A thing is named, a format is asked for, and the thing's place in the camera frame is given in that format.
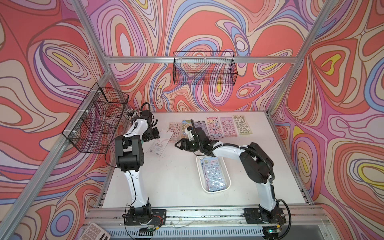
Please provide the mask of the purple pink sticker sheet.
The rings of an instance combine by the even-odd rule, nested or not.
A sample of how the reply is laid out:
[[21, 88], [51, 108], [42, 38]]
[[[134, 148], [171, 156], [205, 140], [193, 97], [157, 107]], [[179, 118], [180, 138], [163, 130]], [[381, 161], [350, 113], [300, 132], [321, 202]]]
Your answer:
[[225, 138], [237, 137], [235, 123], [232, 117], [220, 117], [223, 133]]

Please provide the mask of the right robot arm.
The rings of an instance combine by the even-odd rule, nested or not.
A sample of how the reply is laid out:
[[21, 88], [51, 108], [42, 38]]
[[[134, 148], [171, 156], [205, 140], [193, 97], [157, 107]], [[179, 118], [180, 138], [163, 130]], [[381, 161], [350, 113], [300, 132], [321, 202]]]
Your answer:
[[186, 139], [180, 139], [175, 147], [187, 152], [200, 152], [201, 156], [238, 160], [257, 187], [259, 205], [257, 208], [245, 208], [243, 216], [248, 224], [268, 224], [263, 227], [265, 240], [282, 240], [292, 226], [292, 214], [287, 203], [277, 199], [273, 181], [274, 163], [264, 150], [256, 143], [247, 146], [223, 143], [211, 140], [193, 120], [185, 130]]

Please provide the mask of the pink cat sticker sheet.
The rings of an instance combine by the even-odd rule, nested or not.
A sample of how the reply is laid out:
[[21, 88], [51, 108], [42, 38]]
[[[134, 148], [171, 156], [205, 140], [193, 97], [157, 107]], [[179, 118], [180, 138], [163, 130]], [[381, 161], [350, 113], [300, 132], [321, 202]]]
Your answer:
[[218, 117], [207, 118], [207, 128], [208, 128], [211, 139], [219, 140], [224, 137], [222, 127]]

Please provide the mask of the red blue sticker sheet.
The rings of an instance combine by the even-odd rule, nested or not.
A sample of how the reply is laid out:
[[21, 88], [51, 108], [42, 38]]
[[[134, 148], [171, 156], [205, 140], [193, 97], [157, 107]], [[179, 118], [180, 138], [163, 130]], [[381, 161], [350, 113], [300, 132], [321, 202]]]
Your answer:
[[150, 148], [148, 149], [147, 153], [159, 158], [163, 151], [165, 150], [168, 142], [170, 141], [171, 137], [173, 135], [173, 132], [167, 131], [167, 130], [161, 130], [160, 131], [160, 137], [152, 143]]

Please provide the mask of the pink food sticker sheet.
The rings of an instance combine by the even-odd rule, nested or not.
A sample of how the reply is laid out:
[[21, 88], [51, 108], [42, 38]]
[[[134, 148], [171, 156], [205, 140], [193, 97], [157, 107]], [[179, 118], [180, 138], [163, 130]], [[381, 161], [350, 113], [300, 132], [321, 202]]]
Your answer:
[[173, 133], [170, 142], [177, 142], [181, 139], [181, 127], [182, 123], [180, 122], [171, 122], [169, 124], [169, 131]]

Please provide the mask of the dark bonbon drop sticker sheet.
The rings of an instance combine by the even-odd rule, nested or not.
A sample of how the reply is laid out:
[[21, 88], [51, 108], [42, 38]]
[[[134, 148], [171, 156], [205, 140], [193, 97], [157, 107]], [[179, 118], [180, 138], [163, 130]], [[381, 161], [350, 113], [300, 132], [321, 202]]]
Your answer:
[[204, 132], [204, 135], [207, 138], [210, 138], [210, 134], [209, 134], [206, 122], [197, 121], [197, 122], [194, 122], [194, 126], [195, 126], [195, 131], [196, 131], [198, 136], [202, 136], [202, 132]]

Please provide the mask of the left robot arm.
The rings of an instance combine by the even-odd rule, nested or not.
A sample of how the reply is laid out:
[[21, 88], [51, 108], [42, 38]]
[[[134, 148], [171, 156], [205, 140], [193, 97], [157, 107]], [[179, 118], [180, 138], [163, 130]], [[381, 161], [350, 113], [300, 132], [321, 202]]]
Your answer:
[[127, 133], [115, 138], [116, 167], [120, 169], [128, 182], [132, 202], [127, 204], [124, 213], [125, 224], [137, 223], [149, 225], [154, 223], [150, 199], [145, 191], [140, 168], [144, 165], [145, 153], [143, 143], [160, 137], [158, 120], [151, 112], [151, 106], [145, 102], [140, 113], [134, 117]]

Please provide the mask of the green panda sticker sheet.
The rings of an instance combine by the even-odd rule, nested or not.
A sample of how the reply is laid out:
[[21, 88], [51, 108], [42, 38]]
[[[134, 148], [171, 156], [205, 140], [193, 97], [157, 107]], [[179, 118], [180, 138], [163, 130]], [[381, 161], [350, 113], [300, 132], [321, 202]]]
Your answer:
[[183, 120], [181, 126], [181, 137], [182, 139], [188, 139], [188, 127], [192, 126], [192, 122], [190, 120]]

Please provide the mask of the green beige sticker sheet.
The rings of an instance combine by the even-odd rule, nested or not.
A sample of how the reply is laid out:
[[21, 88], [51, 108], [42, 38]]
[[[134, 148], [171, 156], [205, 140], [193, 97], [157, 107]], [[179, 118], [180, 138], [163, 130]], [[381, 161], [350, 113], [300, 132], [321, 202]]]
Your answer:
[[234, 115], [233, 119], [240, 135], [251, 135], [253, 133], [244, 115]]

